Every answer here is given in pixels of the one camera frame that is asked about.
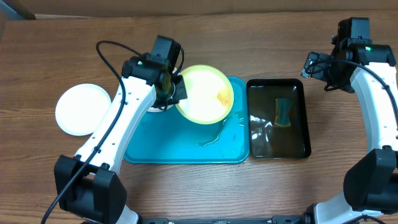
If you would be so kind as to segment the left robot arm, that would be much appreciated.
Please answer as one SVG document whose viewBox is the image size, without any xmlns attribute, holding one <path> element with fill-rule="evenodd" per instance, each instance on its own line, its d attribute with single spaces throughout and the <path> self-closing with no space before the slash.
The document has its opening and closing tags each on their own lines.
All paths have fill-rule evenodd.
<svg viewBox="0 0 398 224">
<path fill-rule="evenodd" d="M 118 92 L 94 133 L 73 157 L 60 156 L 54 167 L 54 205 L 95 223 L 140 223 L 126 204 L 119 179 L 127 146 L 150 108 L 166 110 L 186 99 L 176 59 L 133 56 L 117 74 Z"/>
</svg>

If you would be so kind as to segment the green yellow sponge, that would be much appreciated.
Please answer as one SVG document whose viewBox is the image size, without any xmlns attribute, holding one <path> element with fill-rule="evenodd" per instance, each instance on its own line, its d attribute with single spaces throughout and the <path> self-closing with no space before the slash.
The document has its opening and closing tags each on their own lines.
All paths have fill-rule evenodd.
<svg viewBox="0 0 398 224">
<path fill-rule="evenodd" d="M 275 119 L 274 125 L 278 127 L 288 127 L 290 123 L 290 111 L 292 109 L 292 101 L 288 98 L 277 98 L 275 100 Z"/>
</svg>

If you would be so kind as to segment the yellow plate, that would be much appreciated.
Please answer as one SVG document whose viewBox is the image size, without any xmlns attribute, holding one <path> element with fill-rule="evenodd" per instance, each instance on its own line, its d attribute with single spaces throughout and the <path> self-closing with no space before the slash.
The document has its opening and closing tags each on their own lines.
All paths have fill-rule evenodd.
<svg viewBox="0 0 398 224">
<path fill-rule="evenodd" d="M 222 71 L 209 65 L 192 65 L 181 76 L 187 91 L 187 98 L 177 104 L 181 115 L 197 124 L 214 124 L 229 114 L 234 91 Z"/>
</svg>

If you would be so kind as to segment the white plate with stain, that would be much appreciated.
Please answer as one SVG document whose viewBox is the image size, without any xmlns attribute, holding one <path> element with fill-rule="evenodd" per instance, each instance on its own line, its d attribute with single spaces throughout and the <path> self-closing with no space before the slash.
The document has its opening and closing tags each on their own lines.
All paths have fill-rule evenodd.
<svg viewBox="0 0 398 224">
<path fill-rule="evenodd" d="M 72 136 L 93 133 L 111 106 L 108 93 L 98 85 L 84 83 L 68 89 L 55 107 L 55 120 Z"/>
</svg>

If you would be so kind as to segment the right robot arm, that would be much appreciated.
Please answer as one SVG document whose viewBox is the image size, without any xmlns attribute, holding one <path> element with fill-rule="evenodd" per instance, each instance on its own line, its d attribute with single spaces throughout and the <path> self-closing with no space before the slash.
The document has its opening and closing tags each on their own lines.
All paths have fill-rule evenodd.
<svg viewBox="0 0 398 224">
<path fill-rule="evenodd" d="M 304 223 L 356 223 L 397 213 L 396 60 L 388 45 L 336 46 L 330 55 L 310 52 L 301 75 L 358 97 L 367 154 L 346 174 L 343 191 L 308 207 Z"/>
</svg>

